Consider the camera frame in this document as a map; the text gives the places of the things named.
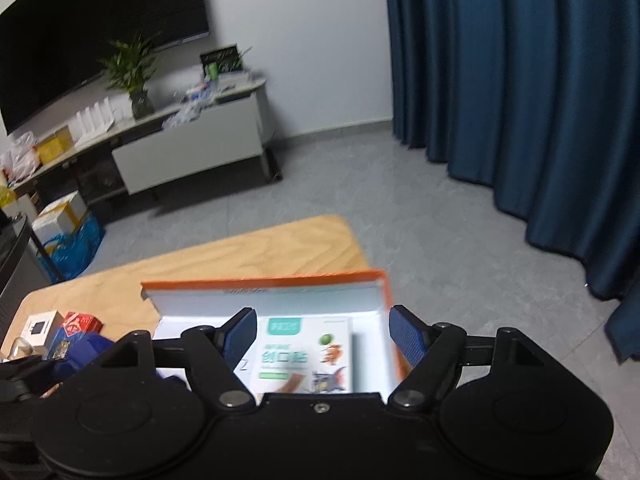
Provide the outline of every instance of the blue curtain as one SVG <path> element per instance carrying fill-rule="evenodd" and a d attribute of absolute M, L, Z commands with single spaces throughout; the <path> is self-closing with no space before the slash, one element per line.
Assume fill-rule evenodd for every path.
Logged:
<path fill-rule="evenodd" d="M 640 355 L 640 0 L 388 0 L 394 135 L 578 258 Z"/>

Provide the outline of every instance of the baseboard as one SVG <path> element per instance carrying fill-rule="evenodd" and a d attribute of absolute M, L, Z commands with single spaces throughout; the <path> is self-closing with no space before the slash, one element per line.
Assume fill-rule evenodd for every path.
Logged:
<path fill-rule="evenodd" d="M 304 146 L 320 140 L 337 139 L 343 136 L 353 136 L 359 134 L 369 134 L 383 130 L 391 131 L 393 119 L 379 119 L 375 121 L 363 121 L 361 123 L 348 123 L 336 128 L 326 128 L 323 130 L 313 130 L 292 137 L 275 137 L 271 145 L 280 150 Z"/>

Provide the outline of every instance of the green plant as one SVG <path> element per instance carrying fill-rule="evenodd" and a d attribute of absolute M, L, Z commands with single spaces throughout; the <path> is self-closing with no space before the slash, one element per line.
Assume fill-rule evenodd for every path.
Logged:
<path fill-rule="evenodd" d="M 105 67 L 104 75 L 109 79 L 108 88 L 122 88 L 129 92 L 139 92 L 156 72 L 153 67 L 156 55 L 151 51 L 151 41 L 136 34 L 133 41 L 110 41 L 117 52 L 106 59 L 99 59 Z"/>

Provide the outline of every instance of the potted plant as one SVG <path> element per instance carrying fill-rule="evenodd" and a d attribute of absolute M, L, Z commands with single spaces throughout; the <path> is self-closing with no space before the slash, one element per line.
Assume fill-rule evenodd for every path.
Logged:
<path fill-rule="evenodd" d="M 99 60 L 104 65 L 104 75 L 110 82 L 108 88 L 122 88 L 129 93 L 135 119 L 141 119 L 155 111 L 145 90 L 145 83 L 156 71 L 156 55 L 151 51 L 151 41 L 152 39 L 144 39 L 141 34 L 136 34 L 130 43 L 110 41 L 117 50 L 116 54 Z"/>

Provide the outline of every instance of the television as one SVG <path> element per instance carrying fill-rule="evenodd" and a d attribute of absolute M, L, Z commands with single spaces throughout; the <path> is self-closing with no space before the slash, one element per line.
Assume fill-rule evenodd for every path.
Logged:
<path fill-rule="evenodd" d="M 163 48 L 209 33 L 204 0 L 16 0 L 0 14 L 0 112 L 8 132 L 96 79 L 110 40 Z"/>

